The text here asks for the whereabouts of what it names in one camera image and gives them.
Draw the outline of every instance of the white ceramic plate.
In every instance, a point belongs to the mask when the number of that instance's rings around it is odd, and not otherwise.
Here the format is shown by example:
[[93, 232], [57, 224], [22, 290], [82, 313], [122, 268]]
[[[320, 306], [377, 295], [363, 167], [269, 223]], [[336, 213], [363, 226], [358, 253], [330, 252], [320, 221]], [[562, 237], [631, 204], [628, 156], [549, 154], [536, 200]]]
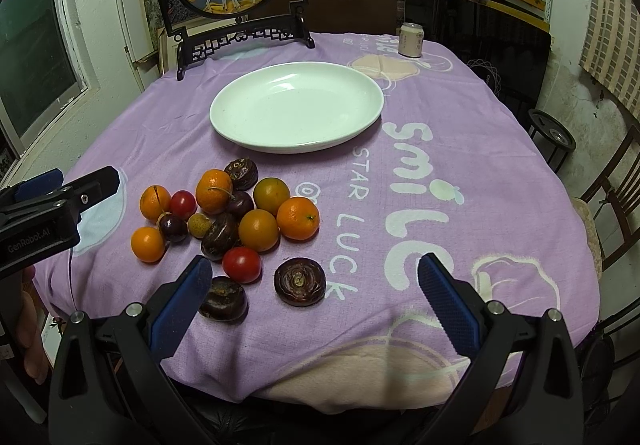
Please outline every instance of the white ceramic plate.
[[373, 79], [328, 62], [262, 68], [226, 85], [211, 104], [213, 128], [255, 151], [332, 148], [367, 129], [385, 98]]

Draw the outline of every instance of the purple tablecloth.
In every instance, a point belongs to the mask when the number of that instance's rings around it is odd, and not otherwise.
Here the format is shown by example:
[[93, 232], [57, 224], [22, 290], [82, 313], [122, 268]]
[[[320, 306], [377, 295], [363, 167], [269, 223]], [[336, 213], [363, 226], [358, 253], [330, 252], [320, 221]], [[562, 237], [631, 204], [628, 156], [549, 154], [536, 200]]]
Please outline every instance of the purple tablecloth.
[[[421, 294], [416, 261], [434, 251], [458, 279], [515, 313], [562, 310], [574, 343], [596, 322], [598, 285], [584, 226], [564, 187], [527, 133], [487, 86], [440, 45], [418, 60], [395, 37], [315, 34], [303, 44], [247, 41], [222, 58], [155, 82], [102, 133], [68, 176], [113, 165], [118, 194], [89, 210], [74, 250], [38, 266], [36, 285], [54, 313], [119, 313], [173, 281], [199, 241], [168, 249], [157, 265], [133, 255], [129, 238], [145, 224], [142, 191], [162, 184], [193, 191], [203, 171], [253, 158], [321, 213], [318, 237], [282, 241], [264, 256], [262, 280], [246, 287], [248, 317], [228, 326], [196, 315], [169, 376], [221, 398], [251, 394], [350, 407], [412, 408], [443, 402], [468, 361], [453, 350]], [[223, 86], [252, 70], [299, 60], [345, 64], [385, 92], [382, 120], [354, 140], [311, 154], [246, 151], [218, 136], [209, 106]], [[327, 274], [325, 299], [284, 304], [273, 272], [306, 256]], [[214, 274], [222, 274], [214, 265]], [[513, 380], [517, 357], [501, 384]]]

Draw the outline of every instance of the finger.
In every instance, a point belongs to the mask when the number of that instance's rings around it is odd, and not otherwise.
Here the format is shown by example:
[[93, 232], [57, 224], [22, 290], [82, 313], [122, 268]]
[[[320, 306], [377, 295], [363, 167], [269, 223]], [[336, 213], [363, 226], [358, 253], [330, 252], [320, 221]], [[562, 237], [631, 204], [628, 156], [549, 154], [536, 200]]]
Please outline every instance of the finger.
[[33, 344], [33, 337], [38, 332], [38, 315], [33, 299], [27, 292], [22, 292], [22, 312], [18, 319], [18, 326], [15, 334], [19, 344], [23, 348], [30, 348]]
[[49, 361], [42, 346], [40, 338], [34, 338], [33, 346], [25, 351], [24, 354], [24, 370], [37, 383], [42, 382], [47, 377]]
[[47, 374], [49, 373], [49, 359], [47, 358], [47, 354], [44, 352], [42, 338], [39, 338], [38, 342], [40, 342], [40, 348], [42, 349], [42, 362], [40, 363], [40, 374], [38, 375], [38, 378], [36, 378], [36, 382], [38, 383], [38, 385], [42, 385], [47, 378]]
[[36, 267], [31, 265], [27, 266], [22, 271], [22, 282], [30, 282], [33, 281], [33, 278], [36, 276]]

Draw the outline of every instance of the bamboo blind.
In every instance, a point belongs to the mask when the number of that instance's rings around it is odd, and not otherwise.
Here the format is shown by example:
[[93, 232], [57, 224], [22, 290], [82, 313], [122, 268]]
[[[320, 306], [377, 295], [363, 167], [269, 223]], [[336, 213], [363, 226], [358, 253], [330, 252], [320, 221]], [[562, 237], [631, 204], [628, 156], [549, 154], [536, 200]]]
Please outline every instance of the bamboo blind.
[[580, 65], [640, 119], [640, 35], [631, 0], [591, 0]]

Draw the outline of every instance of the chair cushion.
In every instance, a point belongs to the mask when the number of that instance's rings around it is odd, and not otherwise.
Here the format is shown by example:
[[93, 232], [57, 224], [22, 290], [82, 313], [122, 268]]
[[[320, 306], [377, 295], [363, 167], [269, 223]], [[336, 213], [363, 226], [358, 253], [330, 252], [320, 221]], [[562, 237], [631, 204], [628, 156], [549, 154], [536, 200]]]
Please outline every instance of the chair cushion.
[[593, 255], [593, 265], [596, 268], [599, 281], [602, 278], [602, 247], [596, 232], [596, 223], [587, 203], [578, 198], [571, 198], [571, 203], [584, 223], [584, 229], [587, 231], [587, 245], [589, 245], [589, 250]]

